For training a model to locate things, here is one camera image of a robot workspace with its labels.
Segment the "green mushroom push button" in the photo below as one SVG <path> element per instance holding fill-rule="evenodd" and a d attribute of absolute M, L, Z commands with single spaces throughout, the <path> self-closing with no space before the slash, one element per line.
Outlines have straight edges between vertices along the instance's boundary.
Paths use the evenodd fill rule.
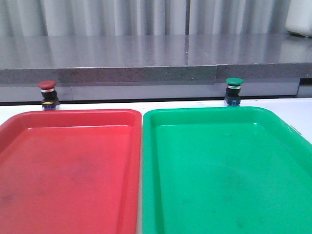
<path fill-rule="evenodd" d="M 225 106 L 240 106 L 241 97 L 239 93 L 244 80 L 241 78 L 227 78 L 226 83 Z"/>

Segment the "red mushroom push button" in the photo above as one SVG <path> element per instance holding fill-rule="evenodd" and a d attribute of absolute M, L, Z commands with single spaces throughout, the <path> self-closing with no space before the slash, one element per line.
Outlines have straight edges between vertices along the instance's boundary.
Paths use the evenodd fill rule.
<path fill-rule="evenodd" d="M 41 89 L 43 100 L 41 105 L 44 111 L 52 111 L 59 109 L 59 98 L 55 90 L 56 82 L 53 80 L 45 80 L 37 84 Z"/>

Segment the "grey speckled stone counter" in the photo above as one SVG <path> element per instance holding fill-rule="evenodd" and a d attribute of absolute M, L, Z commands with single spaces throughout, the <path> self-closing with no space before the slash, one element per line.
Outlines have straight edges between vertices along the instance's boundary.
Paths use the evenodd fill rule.
<path fill-rule="evenodd" d="M 56 81 L 62 102 L 312 95 L 312 40 L 289 34 L 1 37 L 0 100 L 39 102 Z"/>

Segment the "green plastic tray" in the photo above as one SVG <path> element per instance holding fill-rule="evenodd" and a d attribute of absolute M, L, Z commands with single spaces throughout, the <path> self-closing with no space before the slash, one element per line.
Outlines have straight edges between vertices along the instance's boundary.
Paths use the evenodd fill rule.
<path fill-rule="evenodd" d="M 143 117 L 145 234 L 309 234 L 312 146 L 258 107 Z"/>

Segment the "red plastic tray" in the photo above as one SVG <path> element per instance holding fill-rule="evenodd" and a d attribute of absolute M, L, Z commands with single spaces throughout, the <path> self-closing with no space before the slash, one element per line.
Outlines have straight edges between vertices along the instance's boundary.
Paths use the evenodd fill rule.
<path fill-rule="evenodd" d="M 141 113 L 25 112 L 0 127 L 3 234 L 133 234 Z"/>

